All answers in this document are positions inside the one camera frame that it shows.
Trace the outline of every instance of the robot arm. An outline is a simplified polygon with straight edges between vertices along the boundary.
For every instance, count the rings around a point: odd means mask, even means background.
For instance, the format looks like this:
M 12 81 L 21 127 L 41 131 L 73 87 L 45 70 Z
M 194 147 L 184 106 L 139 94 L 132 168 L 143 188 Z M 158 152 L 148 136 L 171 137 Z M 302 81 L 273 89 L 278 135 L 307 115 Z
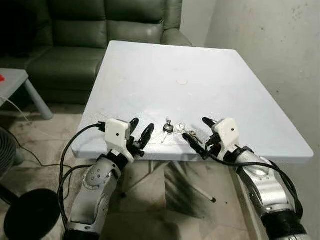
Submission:
M 83 175 L 82 186 L 71 210 L 64 240 L 98 240 L 109 208 L 110 198 L 117 187 L 122 170 L 134 162 L 134 157 L 149 142 L 155 126 L 151 123 L 135 141 L 131 133 L 139 120 L 130 123 L 109 119 L 105 125 L 105 141 L 111 151 L 102 154 L 96 164 Z
M 213 135 L 203 149 L 191 137 L 183 134 L 190 146 L 199 153 L 202 158 L 208 156 L 217 159 L 221 163 L 229 163 L 235 169 L 245 184 L 250 200 L 260 217 L 266 232 L 273 240 L 309 240 L 305 228 L 300 224 L 302 208 L 295 212 L 285 190 L 275 177 L 276 166 L 269 160 L 257 156 L 248 147 L 239 147 L 239 131 L 236 122 L 231 118 L 215 122 L 209 118 L 203 118 L 212 130 Z M 258 163 L 266 166 L 239 164 Z

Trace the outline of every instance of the green leather couch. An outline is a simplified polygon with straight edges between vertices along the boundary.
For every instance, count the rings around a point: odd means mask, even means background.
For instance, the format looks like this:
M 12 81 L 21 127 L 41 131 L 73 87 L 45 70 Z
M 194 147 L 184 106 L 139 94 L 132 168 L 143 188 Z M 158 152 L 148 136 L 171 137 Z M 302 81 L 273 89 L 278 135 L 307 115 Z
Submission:
M 182 0 L 28 0 L 37 14 L 29 57 L 0 57 L 25 69 L 45 101 L 85 104 L 111 40 L 191 46 L 179 31 Z

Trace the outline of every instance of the concrete floor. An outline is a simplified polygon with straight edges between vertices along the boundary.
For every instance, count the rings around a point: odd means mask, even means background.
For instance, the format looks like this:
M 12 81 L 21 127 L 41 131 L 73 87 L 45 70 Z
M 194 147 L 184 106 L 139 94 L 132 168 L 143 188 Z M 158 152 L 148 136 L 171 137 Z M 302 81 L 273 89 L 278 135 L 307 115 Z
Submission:
M 48 121 L 42 120 L 33 106 L 28 107 L 25 112 L 31 124 L 19 114 L 12 117 L 11 112 L 0 111 L 0 126 L 7 127 L 43 164 L 57 164 L 65 145 L 77 130 L 84 106 L 49 107 L 54 117 Z M 32 155 L 27 152 L 23 155 L 23 164 L 13 167 L 1 183 L 18 196 L 38 188 L 56 191 L 59 167 L 40 167 Z M 71 151 L 65 158 L 65 164 L 71 166 L 88 162 L 75 159 Z M 194 184 L 216 198 L 215 203 L 191 189 L 172 163 L 121 198 L 120 193 L 150 171 L 148 161 L 135 162 L 125 169 L 112 197 L 101 239 L 248 240 L 248 229 L 229 169 L 212 162 L 182 162 L 180 166 Z M 67 215 L 80 189 L 84 171 L 79 169 L 72 176 L 70 195 L 65 201 Z M 0 201 L 0 240 L 7 239 L 3 222 L 8 209 L 9 206 Z M 59 220 L 44 239 L 61 239 L 62 235 L 63 225 Z

